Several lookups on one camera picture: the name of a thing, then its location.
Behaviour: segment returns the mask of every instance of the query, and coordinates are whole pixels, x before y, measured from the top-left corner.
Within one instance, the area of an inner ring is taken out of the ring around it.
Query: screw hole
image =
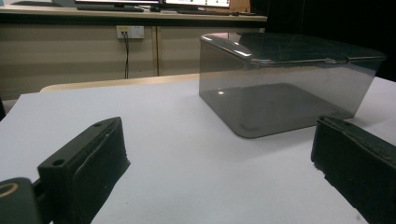
[[[59,166],[59,165],[62,165],[62,164],[64,164],[64,160],[57,160],[52,165]]]

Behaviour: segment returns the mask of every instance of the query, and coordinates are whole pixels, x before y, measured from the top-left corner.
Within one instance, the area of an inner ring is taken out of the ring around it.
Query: cabinet door
[[[225,32],[259,32],[259,28],[158,27],[159,75],[199,73],[200,36]]]

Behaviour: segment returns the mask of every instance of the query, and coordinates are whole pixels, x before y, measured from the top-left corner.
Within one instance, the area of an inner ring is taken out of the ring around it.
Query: monitor screen
[[[133,6],[148,6],[159,4],[159,0],[75,0],[75,2],[76,4],[113,4]]]
[[[223,7],[230,8],[231,0],[162,0],[164,5],[179,7]]]

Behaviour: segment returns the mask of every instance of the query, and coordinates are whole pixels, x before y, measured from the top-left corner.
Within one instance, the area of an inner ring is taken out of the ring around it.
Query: wooden desk edge
[[[110,86],[127,86],[127,85],[137,85],[137,84],[158,84],[165,82],[197,80],[198,78],[199,78],[199,74],[187,74],[187,75],[175,75],[175,76],[166,76],[166,77],[140,77],[140,78],[120,79],[120,80],[80,82],[80,83],[51,85],[43,88],[40,92],[67,91],[67,90],[75,90],[75,89],[110,87]]]

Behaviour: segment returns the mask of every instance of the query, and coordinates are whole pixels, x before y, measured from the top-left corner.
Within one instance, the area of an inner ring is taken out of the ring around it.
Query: computer monitor
[[[231,0],[160,0],[165,7],[219,7],[230,8]]]

